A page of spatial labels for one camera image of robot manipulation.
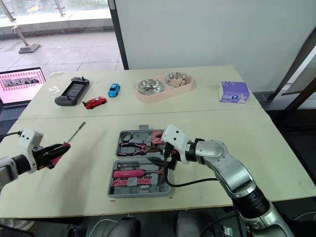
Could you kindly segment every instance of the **blue toy car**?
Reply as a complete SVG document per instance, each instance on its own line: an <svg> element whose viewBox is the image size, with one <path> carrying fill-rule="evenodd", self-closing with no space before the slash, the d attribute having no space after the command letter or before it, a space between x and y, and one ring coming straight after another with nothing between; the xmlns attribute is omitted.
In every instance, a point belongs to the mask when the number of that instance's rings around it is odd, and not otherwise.
<svg viewBox="0 0 316 237"><path fill-rule="evenodd" d="M117 97L118 93L119 93L119 84L117 83L112 84L108 92L109 97Z"/></svg>

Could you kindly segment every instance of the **white wall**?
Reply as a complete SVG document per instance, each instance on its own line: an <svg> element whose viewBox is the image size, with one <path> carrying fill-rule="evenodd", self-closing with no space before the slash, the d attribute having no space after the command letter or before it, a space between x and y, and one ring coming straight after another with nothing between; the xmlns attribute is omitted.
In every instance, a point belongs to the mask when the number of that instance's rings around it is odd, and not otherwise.
<svg viewBox="0 0 316 237"><path fill-rule="evenodd" d="M116 4L130 69L229 64L252 91L277 88L316 25L316 0Z"/></svg>

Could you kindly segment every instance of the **floor tile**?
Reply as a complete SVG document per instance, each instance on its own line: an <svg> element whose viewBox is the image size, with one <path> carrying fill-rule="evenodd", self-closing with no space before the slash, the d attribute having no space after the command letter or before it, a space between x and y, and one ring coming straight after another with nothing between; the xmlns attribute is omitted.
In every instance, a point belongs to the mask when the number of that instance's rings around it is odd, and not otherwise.
<svg viewBox="0 0 316 237"><path fill-rule="evenodd" d="M33 65L28 65L28 66L12 66L8 69L10 70L19 70L19 69L27 69L27 68L37 68L40 67L43 70L44 64L33 64Z"/></svg>
<svg viewBox="0 0 316 237"><path fill-rule="evenodd" d="M9 67L0 67L0 72L9 71Z"/></svg>
<svg viewBox="0 0 316 237"><path fill-rule="evenodd" d="M91 34L72 34L69 36L63 47L91 47L95 41L95 35Z"/></svg>
<svg viewBox="0 0 316 237"><path fill-rule="evenodd" d="M94 41L92 47L117 46L118 41L114 31L107 31L100 34Z"/></svg>
<svg viewBox="0 0 316 237"><path fill-rule="evenodd" d="M60 48L69 39L70 35L45 36L40 41L42 48Z"/></svg>
<svg viewBox="0 0 316 237"><path fill-rule="evenodd" d="M54 72L75 72L79 66L80 63L45 65L42 68L42 71L44 77L48 79L49 76Z"/></svg>
<svg viewBox="0 0 316 237"><path fill-rule="evenodd" d="M25 66L34 64L45 65L52 56L55 55L58 48L39 48L34 53L24 54L19 61L17 61L15 66Z"/></svg>
<svg viewBox="0 0 316 237"><path fill-rule="evenodd" d="M78 71L114 71L117 63L81 63Z"/></svg>
<svg viewBox="0 0 316 237"><path fill-rule="evenodd" d="M81 63L89 47L61 48L47 64Z"/></svg>
<svg viewBox="0 0 316 237"><path fill-rule="evenodd" d="M117 62L119 59L119 47L107 46L107 47L91 47L84 63L110 63Z"/></svg>
<svg viewBox="0 0 316 237"><path fill-rule="evenodd" d="M13 44L8 45L3 49L4 52L16 52L18 53L20 48L25 47L25 44L21 39L11 39L13 41ZM26 38L26 41L29 45L32 45L33 43L40 44L41 37L32 37L32 38Z"/></svg>
<svg viewBox="0 0 316 237"><path fill-rule="evenodd" d="M118 62L115 71L124 71L124 66L122 62Z"/></svg>
<svg viewBox="0 0 316 237"><path fill-rule="evenodd" d="M0 65L1 67L11 67L22 56L18 52L0 52Z"/></svg>
<svg viewBox="0 0 316 237"><path fill-rule="evenodd" d="M20 39L4 39L0 40L0 52L6 51L8 48L16 44L17 42L21 42Z"/></svg>

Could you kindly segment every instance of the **white table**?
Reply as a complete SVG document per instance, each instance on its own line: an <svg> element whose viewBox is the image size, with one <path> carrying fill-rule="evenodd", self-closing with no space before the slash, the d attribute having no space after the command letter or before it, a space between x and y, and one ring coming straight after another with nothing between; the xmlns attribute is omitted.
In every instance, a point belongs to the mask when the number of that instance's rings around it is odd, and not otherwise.
<svg viewBox="0 0 316 237"><path fill-rule="evenodd" d="M67 141L77 127L71 149L57 166L23 174L0 197L0 217L35 218L132 213L231 205L217 181L176 188L170 197L109 198L107 189L122 130L149 124L164 129L173 123L189 137L223 141L232 156L252 174L272 201L316 196L316 187L288 144L261 108L144 115L18 120L17 131L29 127L44 133L42 145ZM0 144L0 157L18 155L17 136ZM206 166L178 163L175 183L214 177Z"/></svg>
<svg viewBox="0 0 316 237"><path fill-rule="evenodd" d="M170 72L184 72L196 79L193 90L168 100L146 104L135 96L134 87L139 80L153 78ZM87 110L82 103L72 107L55 104L59 96L70 84L71 78L84 76L91 86L82 97L88 101L97 96L105 96L108 103L93 110ZM243 81L232 66L193 67L154 70L129 70L122 72L73 72L61 73L50 78L25 109L20 119L69 118L88 116L153 114L184 111L241 110L260 108L259 102L250 95L246 104L220 103L218 88L221 81ZM119 83L121 90L116 98L109 98L107 93L112 83ZM59 94L52 95L48 89L58 86Z"/></svg>

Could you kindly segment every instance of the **stainless steel bowl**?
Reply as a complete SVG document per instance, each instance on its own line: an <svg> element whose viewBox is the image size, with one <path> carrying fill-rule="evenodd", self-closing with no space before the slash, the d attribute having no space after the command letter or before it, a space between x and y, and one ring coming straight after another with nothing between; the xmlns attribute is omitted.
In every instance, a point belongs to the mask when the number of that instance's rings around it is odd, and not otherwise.
<svg viewBox="0 0 316 237"><path fill-rule="evenodd" d="M175 86L175 83L173 83L172 81L181 81L181 80L184 80L185 81L185 84L184 85L186 85L186 84L189 84L190 83L190 79L189 79L189 77L186 75L186 74L184 74L184 73L169 73L169 74L167 74L166 75L166 77L165 77L165 82L168 84L168 85L170 85L170 86L173 86L173 87L179 87L179 86Z"/></svg>
<svg viewBox="0 0 316 237"><path fill-rule="evenodd" d="M163 84L156 79L146 79L138 83L137 89L143 95L155 95L163 91Z"/></svg>

